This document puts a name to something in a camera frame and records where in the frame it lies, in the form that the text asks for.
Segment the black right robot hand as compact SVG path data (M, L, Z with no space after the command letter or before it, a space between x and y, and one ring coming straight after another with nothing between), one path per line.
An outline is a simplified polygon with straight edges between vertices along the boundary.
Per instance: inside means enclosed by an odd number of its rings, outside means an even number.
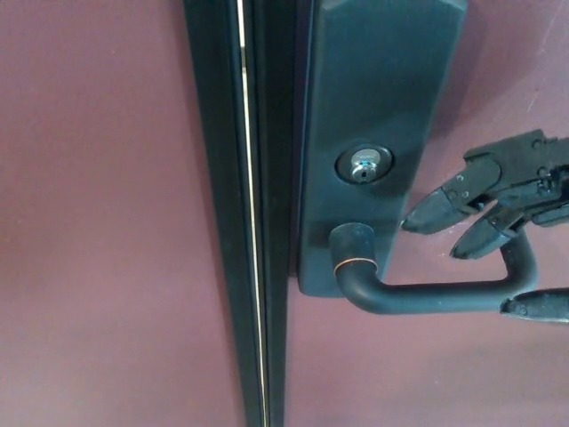
M429 235L478 214L450 255L473 261L498 250L507 276L436 286L431 293L453 312L500 310L505 302L531 292L537 282L525 226L568 222L568 140L549 138L537 129L470 149L463 159L463 170L423 198L401 228Z

